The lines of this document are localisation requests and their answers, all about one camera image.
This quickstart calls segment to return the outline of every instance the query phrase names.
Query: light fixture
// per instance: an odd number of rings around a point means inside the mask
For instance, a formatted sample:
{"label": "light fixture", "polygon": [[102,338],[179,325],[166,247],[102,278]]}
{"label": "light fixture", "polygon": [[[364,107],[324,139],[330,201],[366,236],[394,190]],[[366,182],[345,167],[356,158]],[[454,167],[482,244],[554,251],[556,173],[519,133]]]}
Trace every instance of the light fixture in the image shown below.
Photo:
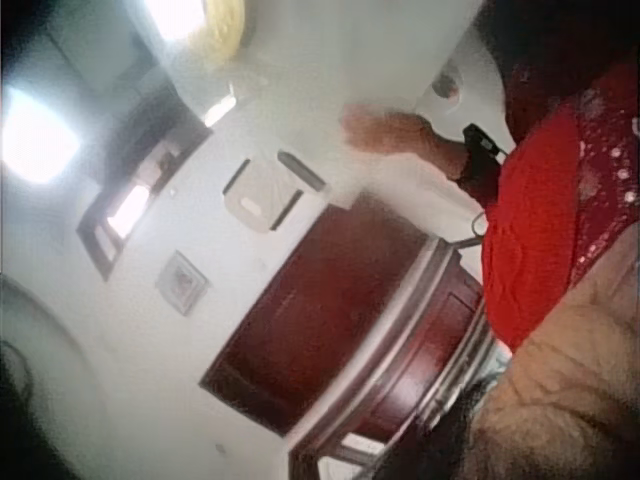
{"label": "light fixture", "polygon": [[205,23],[202,0],[144,0],[162,38],[180,40]]}
{"label": "light fixture", "polygon": [[208,128],[211,128],[214,123],[218,122],[222,117],[233,110],[233,107],[235,107],[237,103],[238,99],[232,90],[229,95],[223,97],[222,100],[207,110],[207,113],[204,114],[204,124]]}
{"label": "light fixture", "polygon": [[120,238],[126,238],[140,220],[149,200],[149,189],[142,185],[136,185],[124,199],[120,208],[107,222],[111,225]]}
{"label": "light fixture", "polygon": [[17,175],[47,183],[67,166],[80,143],[49,109],[14,88],[5,90],[2,159]]}

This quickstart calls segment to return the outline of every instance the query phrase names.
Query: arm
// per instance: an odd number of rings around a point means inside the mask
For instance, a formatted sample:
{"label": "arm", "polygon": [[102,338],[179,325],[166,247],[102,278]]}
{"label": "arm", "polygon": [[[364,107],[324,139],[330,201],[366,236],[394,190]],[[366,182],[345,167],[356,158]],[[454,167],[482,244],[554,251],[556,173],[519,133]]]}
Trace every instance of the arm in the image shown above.
{"label": "arm", "polygon": [[440,170],[483,208],[495,202],[500,164],[489,156],[474,156],[467,147],[441,137],[419,115],[387,112],[375,115],[362,107],[347,111],[342,121],[347,143],[357,150],[379,155],[413,153]]}

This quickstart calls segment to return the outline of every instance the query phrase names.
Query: patterned fabric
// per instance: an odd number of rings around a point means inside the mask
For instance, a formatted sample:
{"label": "patterned fabric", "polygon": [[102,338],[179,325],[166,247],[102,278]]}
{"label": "patterned fabric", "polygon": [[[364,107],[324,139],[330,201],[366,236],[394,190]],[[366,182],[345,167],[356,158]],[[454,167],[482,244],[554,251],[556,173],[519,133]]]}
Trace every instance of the patterned fabric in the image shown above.
{"label": "patterned fabric", "polygon": [[572,284],[638,221],[637,82],[636,67],[621,65],[578,101],[580,204]]}

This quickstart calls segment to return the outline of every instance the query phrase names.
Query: wall decoration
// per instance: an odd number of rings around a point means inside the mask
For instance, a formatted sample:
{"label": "wall decoration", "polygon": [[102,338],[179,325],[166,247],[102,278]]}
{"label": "wall decoration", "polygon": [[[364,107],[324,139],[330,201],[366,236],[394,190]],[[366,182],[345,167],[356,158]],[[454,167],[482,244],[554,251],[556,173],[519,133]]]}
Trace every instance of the wall decoration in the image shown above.
{"label": "wall decoration", "polygon": [[207,288],[205,276],[176,251],[158,277],[156,287],[164,299],[187,316]]}

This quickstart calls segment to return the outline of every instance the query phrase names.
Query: red sweater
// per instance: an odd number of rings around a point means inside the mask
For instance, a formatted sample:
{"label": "red sweater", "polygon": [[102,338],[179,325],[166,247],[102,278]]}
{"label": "red sweater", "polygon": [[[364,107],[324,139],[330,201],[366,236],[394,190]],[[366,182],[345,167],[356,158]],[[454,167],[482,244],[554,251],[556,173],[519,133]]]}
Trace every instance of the red sweater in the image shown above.
{"label": "red sweater", "polygon": [[[502,169],[487,165],[467,191],[489,220],[483,245],[488,318],[512,350],[638,221],[636,65],[634,55],[556,108],[547,102],[552,111],[542,121],[525,118],[536,109],[513,110],[513,98],[539,102],[544,89],[527,97],[514,90],[514,81],[507,90],[510,126],[515,119],[530,131]],[[535,84],[534,75],[520,78],[525,90]],[[488,197],[496,176],[498,193]]]}

